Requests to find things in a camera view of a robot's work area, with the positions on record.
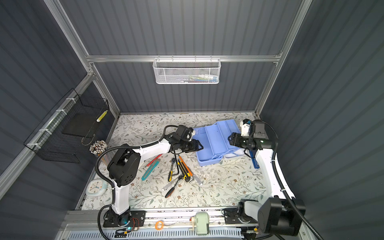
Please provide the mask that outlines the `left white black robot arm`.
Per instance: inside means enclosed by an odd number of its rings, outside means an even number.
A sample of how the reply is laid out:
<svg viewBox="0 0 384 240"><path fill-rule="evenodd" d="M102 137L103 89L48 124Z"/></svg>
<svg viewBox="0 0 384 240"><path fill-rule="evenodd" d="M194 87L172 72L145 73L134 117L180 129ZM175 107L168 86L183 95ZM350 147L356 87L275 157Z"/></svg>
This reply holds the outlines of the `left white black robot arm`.
<svg viewBox="0 0 384 240"><path fill-rule="evenodd" d="M142 146L123 144L104 151L97 158L95 172L112 187L112 211L121 216L130 210L128 200L130 185L144 161L176 150L180 150L182 153L203 150L204 147L200 141L193 138L194 134L193 128L184 125L167 125L164 127L162 136L154 142ZM99 169L100 161L106 153L112 151L116 151L116 153L107 166L109 175L106 177Z"/></svg>

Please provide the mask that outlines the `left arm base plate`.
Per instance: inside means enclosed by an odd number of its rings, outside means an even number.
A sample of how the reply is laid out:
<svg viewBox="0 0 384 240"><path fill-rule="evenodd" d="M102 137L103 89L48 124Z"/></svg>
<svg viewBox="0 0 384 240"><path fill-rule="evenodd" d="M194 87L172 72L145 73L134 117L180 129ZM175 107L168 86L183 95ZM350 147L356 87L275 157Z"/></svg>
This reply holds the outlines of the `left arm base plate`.
<svg viewBox="0 0 384 240"><path fill-rule="evenodd" d="M122 215L116 214L113 210L107 210L103 216L104 228L131 227L139 228L144 225L146 211L126 211Z"/></svg>

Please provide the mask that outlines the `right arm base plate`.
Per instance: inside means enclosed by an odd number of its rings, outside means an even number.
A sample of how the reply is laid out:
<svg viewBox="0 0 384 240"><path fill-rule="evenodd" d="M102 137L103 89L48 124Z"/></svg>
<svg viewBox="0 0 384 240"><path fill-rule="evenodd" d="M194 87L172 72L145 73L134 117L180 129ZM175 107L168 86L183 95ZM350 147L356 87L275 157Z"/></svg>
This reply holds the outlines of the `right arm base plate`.
<svg viewBox="0 0 384 240"><path fill-rule="evenodd" d="M224 208L221 210L221 214L224 216L227 225L258 224L255 219L246 216L241 211L239 212L237 208Z"/></svg>

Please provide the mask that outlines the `white blue tool box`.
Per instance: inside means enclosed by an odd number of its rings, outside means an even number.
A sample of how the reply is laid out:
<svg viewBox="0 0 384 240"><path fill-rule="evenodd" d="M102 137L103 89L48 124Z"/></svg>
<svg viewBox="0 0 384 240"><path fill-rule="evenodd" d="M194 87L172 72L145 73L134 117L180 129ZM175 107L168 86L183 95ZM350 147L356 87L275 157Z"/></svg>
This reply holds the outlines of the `white blue tool box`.
<svg viewBox="0 0 384 240"><path fill-rule="evenodd" d="M232 133L240 133L235 120L218 121L213 125L194 129L193 139L203 146L196 152L201 167L218 164L223 158L231 159L244 156L242 149L230 145L228 137Z"/></svg>

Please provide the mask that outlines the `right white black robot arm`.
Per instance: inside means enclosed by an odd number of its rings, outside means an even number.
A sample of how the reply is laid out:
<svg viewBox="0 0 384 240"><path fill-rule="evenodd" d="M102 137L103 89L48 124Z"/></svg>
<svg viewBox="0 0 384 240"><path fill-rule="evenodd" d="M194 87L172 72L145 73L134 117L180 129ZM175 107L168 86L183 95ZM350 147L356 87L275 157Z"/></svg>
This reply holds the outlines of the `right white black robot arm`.
<svg viewBox="0 0 384 240"><path fill-rule="evenodd" d="M261 201L242 199L237 207L235 218L243 224L255 221L260 233L281 238L297 236L305 225L314 237L323 239L321 234L305 218L306 206L290 190L277 158L278 135L269 138L265 127L269 124L263 120L244 119L242 132L232 133L228 140L230 145L244 150L246 156L258 166L267 179L267 195Z"/></svg>

